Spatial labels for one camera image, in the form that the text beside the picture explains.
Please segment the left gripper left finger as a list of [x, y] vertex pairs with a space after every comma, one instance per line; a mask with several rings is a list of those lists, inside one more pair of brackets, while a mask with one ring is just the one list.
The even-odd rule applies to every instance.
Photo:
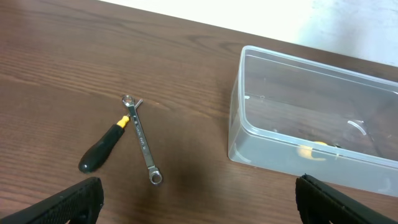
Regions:
[[1, 219], [1, 224], [95, 224], [104, 205], [101, 179], [90, 177]]

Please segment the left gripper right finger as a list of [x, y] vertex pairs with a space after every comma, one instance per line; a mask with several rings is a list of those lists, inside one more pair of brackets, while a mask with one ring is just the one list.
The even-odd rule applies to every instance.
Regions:
[[303, 224], [397, 224], [307, 174], [295, 181], [295, 200]]

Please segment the yellow black stubby screwdriver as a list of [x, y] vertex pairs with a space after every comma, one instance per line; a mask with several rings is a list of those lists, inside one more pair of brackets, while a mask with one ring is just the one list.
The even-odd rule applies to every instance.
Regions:
[[[315, 141], [315, 143], [323, 145], [323, 146], [328, 145], [327, 143], [321, 142], [321, 141]], [[341, 148], [341, 146], [339, 146], [338, 144], [329, 144], [329, 146]], [[297, 148], [297, 154], [304, 159], [309, 159], [312, 161], [325, 161], [326, 160], [325, 158], [313, 157], [312, 152], [313, 152], [313, 148], [310, 146], [299, 145], [299, 147]]]

